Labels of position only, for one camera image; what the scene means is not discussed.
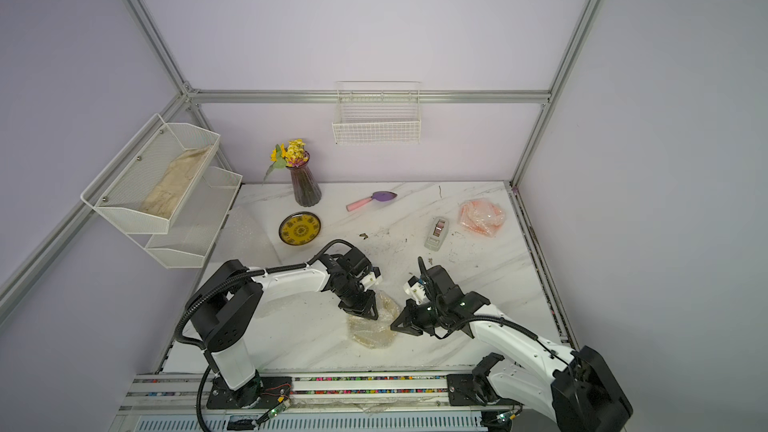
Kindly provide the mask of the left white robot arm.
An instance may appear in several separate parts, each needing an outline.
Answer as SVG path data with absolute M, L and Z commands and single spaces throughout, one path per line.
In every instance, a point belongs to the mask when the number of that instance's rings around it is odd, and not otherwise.
M 331 292 L 344 313 L 376 321 L 374 285 L 380 269 L 357 247 L 334 239 L 308 261 L 276 267 L 224 262 L 193 293 L 173 339 L 199 349 L 210 370 L 232 392 L 260 388 L 244 335 L 259 305 L 302 293 Z

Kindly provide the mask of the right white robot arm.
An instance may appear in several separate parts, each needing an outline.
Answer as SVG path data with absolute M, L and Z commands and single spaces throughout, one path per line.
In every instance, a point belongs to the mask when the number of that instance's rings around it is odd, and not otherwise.
M 516 403 L 561 431 L 621 431 L 633 407 L 602 355 L 552 342 L 512 321 L 488 298 L 463 292 L 442 266 L 418 264 L 394 332 L 445 340 L 463 333 L 491 351 L 467 374 L 448 379 L 461 405 Z

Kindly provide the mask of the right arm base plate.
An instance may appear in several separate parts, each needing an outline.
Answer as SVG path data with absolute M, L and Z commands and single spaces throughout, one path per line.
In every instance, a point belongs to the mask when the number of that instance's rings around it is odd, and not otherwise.
M 449 374 L 446 378 L 451 406 L 502 407 L 522 406 L 522 403 L 498 395 L 486 377 L 472 374 Z

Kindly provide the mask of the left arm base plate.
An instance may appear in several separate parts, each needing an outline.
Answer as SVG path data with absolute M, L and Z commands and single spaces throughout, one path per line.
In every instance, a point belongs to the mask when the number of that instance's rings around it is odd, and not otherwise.
M 231 389 L 221 377 L 215 377 L 205 403 L 208 410 L 273 409 L 286 400 L 293 386 L 289 376 L 254 377 L 238 390 Z

